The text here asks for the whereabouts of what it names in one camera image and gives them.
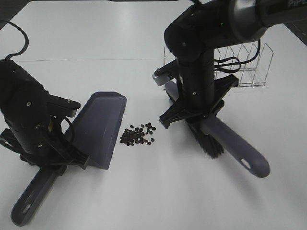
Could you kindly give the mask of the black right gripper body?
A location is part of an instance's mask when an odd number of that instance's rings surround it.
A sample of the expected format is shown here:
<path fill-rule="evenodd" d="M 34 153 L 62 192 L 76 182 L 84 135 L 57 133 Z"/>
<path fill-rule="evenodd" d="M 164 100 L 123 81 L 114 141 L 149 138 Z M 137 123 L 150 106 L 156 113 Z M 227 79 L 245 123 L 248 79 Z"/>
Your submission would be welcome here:
<path fill-rule="evenodd" d="M 217 113 L 223 106 L 223 97 L 232 87 L 238 86 L 233 74 L 215 79 L 214 52 L 205 51 L 195 61 L 176 59 L 179 76 L 176 77 L 178 98 L 168 110 L 159 116 L 164 128 L 171 123 L 206 117 Z"/>

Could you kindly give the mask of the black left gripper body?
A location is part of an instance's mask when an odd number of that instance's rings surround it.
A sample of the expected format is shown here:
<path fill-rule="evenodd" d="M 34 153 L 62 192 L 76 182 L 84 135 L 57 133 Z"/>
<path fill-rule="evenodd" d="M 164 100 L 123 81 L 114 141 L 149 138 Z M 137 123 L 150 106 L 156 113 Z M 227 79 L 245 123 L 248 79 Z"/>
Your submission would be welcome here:
<path fill-rule="evenodd" d="M 89 156 L 72 143 L 75 131 L 68 117 L 48 113 L 3 116 L 8 128 L 1 133 L 0 144 L 29 165 L 52 170 L 67 165 L 88 166 Z"/>

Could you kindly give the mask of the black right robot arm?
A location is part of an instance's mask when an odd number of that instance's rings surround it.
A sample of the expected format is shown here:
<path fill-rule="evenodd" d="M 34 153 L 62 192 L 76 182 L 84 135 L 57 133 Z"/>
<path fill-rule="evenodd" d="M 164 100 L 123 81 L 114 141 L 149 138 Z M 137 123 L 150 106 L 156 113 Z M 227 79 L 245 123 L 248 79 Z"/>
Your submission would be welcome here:
<path fill-rule="evenodd" d="M 304 0 L 194 1 L 164 32 L 175 60 L 154 75 L 176 79 L 179 96 L 160 122 L 164 127 L 179 120 L 198 123 L 223 107 L 223 97 L 238 78 L 226 69 L 229 59 L 214 59 L 216 49 L 259 42 L 269 27 L 306 17 Z M 215 79 L 216 70 L 228 75 Z"/>

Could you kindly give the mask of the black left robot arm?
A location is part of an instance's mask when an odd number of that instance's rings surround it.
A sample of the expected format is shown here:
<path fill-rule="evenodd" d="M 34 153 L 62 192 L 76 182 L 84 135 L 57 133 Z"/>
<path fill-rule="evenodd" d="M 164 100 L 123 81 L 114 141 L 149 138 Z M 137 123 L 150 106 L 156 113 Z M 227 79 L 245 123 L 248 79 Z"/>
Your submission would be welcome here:
<path fill-rule="evenodd" d="M 1 145 L 24 162 L 41 168 L 78 165 L 85 169 L 89 156 L 67 139 L 61 123 L 75 117 L 79 102 L 51 95 L 43 85 L 12 60 L 0 62 L 0 111 L 9 129 Z"/>

